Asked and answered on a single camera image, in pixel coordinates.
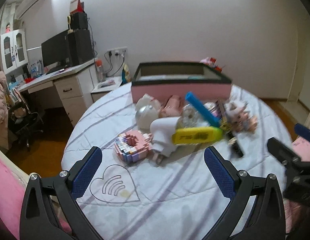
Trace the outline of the black hair clip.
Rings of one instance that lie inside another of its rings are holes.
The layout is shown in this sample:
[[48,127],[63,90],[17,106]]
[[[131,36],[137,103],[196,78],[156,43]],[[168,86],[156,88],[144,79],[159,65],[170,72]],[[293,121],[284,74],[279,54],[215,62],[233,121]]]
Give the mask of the black hair clip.
[[230,147],[232,154],[237,156],[238,158],[242,158],[244,154],[237,141],[237,138],[235,137],[235,135],[233,135],[231,130],[226,132],[226,138],[228,140],[228,145]]

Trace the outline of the orange-cap water bottle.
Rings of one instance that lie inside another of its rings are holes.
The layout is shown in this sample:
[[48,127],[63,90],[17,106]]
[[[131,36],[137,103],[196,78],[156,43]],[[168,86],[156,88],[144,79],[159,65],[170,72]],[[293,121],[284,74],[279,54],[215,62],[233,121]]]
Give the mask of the orange-cap water bottle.
[[96,68],[96,76],[99,82],[103,82],[106,80],[104,69],[103,69],[103,62],[102,59],[97,58],[95,59],[95,68]]

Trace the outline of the small white bedside cabinet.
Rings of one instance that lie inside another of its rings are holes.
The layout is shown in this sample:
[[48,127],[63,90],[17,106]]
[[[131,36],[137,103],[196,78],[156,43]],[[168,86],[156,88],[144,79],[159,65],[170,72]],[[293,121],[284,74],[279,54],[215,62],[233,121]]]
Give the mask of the small white bedside cabinet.
[[120,76],[107,77],[105,81],[98,83],[97,86],[92,90],[91,96],[93,102],[98,101],[99,98],[117,89],[121,86],[121,84],[122,79]]

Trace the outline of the silver white astronaut figure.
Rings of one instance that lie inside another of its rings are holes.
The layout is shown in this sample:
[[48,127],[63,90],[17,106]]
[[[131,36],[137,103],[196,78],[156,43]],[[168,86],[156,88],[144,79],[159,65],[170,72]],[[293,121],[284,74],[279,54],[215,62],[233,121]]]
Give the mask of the silver white astronaut figure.
[[144,94],[135,106],[135,120],[139,129],[149,130],[151,123],[159,118],[160,102],[154,97]]

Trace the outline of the pink bedding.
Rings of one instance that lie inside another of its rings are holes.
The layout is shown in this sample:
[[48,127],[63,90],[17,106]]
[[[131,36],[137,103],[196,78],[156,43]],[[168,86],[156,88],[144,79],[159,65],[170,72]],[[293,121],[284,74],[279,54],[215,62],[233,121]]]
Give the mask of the pink bedding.
[[0,151],[0,218],[19,239],[20,213],[29,175]]

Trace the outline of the yellow highlighter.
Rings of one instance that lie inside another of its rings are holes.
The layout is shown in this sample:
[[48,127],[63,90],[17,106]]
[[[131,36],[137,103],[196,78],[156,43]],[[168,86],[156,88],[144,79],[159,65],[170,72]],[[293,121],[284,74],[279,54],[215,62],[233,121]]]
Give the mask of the yellow highlighter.
[[222,129],[212,126],[179,128],[172,135],[172,142],[175,145],[214,143],[223,135]]

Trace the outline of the black computer tower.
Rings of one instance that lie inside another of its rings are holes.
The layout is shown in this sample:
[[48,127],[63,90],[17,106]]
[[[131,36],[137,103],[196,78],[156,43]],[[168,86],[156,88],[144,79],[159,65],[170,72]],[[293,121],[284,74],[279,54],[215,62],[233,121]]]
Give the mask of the black computer tower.
[[72,66],[93,59],[93,48],[88,29],[79,29],[67,35],[70,62]]

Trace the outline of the pink block cat toy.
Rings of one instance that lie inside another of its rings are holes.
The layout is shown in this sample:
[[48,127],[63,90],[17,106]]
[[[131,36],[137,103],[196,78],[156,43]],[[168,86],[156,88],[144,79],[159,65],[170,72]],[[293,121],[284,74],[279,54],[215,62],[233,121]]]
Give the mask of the pink block cat toy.
[[136,163],[145,159],[151,152],[152,137],[151,133],[142,133],[139,130],[121,133],[115,139],[115,152],[124,163]]

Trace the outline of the white plug night light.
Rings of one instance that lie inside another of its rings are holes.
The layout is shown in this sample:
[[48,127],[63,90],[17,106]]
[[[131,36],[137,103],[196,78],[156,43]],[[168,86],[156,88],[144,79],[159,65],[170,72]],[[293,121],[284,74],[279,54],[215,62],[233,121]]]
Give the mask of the white plug night light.
[[172,142],[176,132],[179,117],[167,117],[154,120],[150,125],[152,137],[153,161],[160,165],[164,158],[168,158],[177,146]]

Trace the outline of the red desk calendar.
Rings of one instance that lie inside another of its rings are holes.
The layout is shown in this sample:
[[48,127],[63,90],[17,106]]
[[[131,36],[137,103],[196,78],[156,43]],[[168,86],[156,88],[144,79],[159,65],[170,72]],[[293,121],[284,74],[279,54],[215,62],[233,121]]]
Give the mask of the red desk calendar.
[[77,12],[84,12],[84,8],[81,3],[81,0],[71,0],[70,7],[69,7],[69,13],[72,15]]

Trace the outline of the blue highlighter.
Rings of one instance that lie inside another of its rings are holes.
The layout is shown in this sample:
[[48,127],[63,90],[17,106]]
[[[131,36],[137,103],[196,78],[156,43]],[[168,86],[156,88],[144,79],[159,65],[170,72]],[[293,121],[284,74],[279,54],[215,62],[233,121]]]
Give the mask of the blue highlighter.
[[192,92],[188,92],[185,95],[185,100],[190,103],[196,111],[202,116],[202,118],[208,122],[211,126],[219,128],[220,120],[215,117],[204,105],[200,102],[197,96]]

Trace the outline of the red toy crate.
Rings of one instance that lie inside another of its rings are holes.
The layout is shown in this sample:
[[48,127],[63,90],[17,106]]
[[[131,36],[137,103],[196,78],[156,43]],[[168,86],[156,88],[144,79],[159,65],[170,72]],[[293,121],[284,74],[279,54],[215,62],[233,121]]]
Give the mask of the red toy crate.
[[207,57],[205,59],[202,59],[200,61],[200,63],[203,63],[205,65],[207,65],[208,67],[218,71],[218,72],[222,72],[222,68],[219,67],[217,64],[216,64],[216,59],[214,57]]

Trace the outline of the rose gold cup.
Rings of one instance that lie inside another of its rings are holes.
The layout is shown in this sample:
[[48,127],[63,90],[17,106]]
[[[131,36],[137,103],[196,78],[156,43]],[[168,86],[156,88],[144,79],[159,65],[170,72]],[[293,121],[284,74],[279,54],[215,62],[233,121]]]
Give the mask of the rose gold cup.
[[160,118],[181,116],[184,107],[184,100],[177,95],[170,96],[159,110]]

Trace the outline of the clear plastic package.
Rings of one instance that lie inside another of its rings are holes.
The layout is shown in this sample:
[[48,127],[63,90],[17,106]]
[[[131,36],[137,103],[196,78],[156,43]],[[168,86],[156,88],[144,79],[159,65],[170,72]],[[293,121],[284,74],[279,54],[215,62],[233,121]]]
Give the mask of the clear plastic package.
[[192,127],[207,127],[210,124],[203,119],[199,112],[188,104],[183,107],[182,115],[178,119],[176,128],[192,128]]

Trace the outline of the pale-haired doll figure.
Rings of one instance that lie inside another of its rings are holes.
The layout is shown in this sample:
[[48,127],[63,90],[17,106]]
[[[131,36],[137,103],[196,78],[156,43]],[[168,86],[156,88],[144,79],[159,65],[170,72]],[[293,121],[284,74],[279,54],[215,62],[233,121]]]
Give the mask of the pale-haired doll figure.
[[247,110],[247,103],[231,100],[224,107],[232,131],[237,133],[243,131],[255,133],[258,119]]

